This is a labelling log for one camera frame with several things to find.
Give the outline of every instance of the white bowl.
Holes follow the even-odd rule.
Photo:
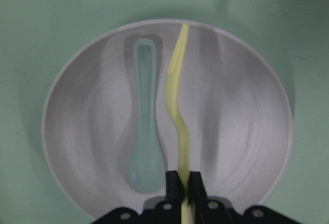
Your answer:
[[[177,134],[167,114],[168,63],[182,23],[190,25],[180,83],[180,111],[190,132],[191,170],[209,195],[239,212],[261,203],[277,184],[292,143],[288,98],[270,66],[250,46],[218,28],[150,20],[109,31],[79,50],[46,100],[45,154],[62,190],[98,218],[113,208],[142,211],[151,196],[127,184],[125,167],[136,128],[133,45],[157,46],[156,124],[167,170],[177,169]]]

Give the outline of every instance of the plate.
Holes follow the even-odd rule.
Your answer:
[[[190,25],[179,105],[191,139],[191,170],[208,195],[228,198],[240,213],[261,203],[286,166],[293,134],[287,95],[250,46],[212,26],[183,20],[142,21],[88,43],[62,68],[47,96],[42,136],[62,190],[98,218],[127,206],[141,213],[153,194],[132,190],[125,169],[136,130],[133,48],[157,47],[156,125],[167,170],[177,169],[177,133],[165,105],[168,64],[182,23]]]

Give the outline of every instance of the green table surface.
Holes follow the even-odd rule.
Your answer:
[[[56,184],[41,116],[65,62],[131,22],[181,18],[240,37],[288,94],[294,143],[264,202],[302,223],[329,223],[329,0],[0,0],[0,223],[90,223]]]

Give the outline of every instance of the green spoon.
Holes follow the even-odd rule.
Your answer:
[[[153,193],[165,183],[165,165],[155,126],[156,46],[138,39],[134,48],[138,93],[137,131],[126,178],[139,193]]]

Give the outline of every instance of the metal screw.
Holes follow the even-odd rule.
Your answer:
[[[164,205],[162,205],[162,208],[164,210],[171,210],[172,208],[172,205],[170,203],[165,203]]]
[[[254,209],[251,213],[255,218],[262,218],[264,216],[264,212],[260,209]]]
[[[130,218],[129,213],[123,213],[123,214],[120,215],[121,220],[128,220],[129,218]]]
[[[215,209],[217,209],[218,206],[219,206],[218,203],[215,202],[215,201],[210,201],[210,202],[208,202],[208,208],[210,208],[211,210],[215,210]]]

